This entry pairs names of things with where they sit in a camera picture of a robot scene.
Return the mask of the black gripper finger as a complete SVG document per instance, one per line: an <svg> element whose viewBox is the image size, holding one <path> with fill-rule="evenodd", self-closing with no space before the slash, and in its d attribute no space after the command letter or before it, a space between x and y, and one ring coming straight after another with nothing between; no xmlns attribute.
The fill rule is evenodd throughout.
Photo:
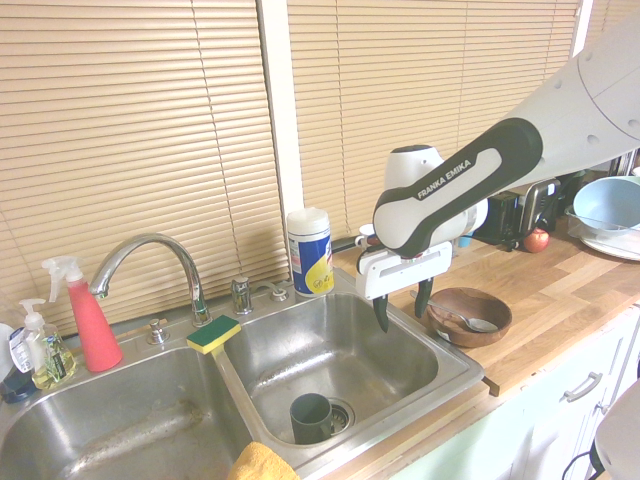
<svg viewBox="0 0 640 480"><path fill-rule="evenodd" d="M389 330L389 318L387 314L389 296L387 294L372 300L373 310L380 329L387 333Z"/></svg>
<svg viewBox="0 0 640 480"><path fill-rule="evenodd" d="M421 318L428 306L433 288L433 279L428 278L418 283L416 291L412 290L410 294L414 298L414 315Z"/></svg>

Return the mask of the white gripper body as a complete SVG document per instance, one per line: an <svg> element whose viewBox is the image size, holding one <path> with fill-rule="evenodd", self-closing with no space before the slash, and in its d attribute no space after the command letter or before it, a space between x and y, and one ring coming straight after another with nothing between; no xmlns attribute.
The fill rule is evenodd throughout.
<svg viewBox="0 0 640 480"><path fill-rule="evenodd" d="M367 300L373 300L445 273L452 258L450 241L435 245L419 257L410 259L386 248L364 252L357 263L356 290Z"/></svg>

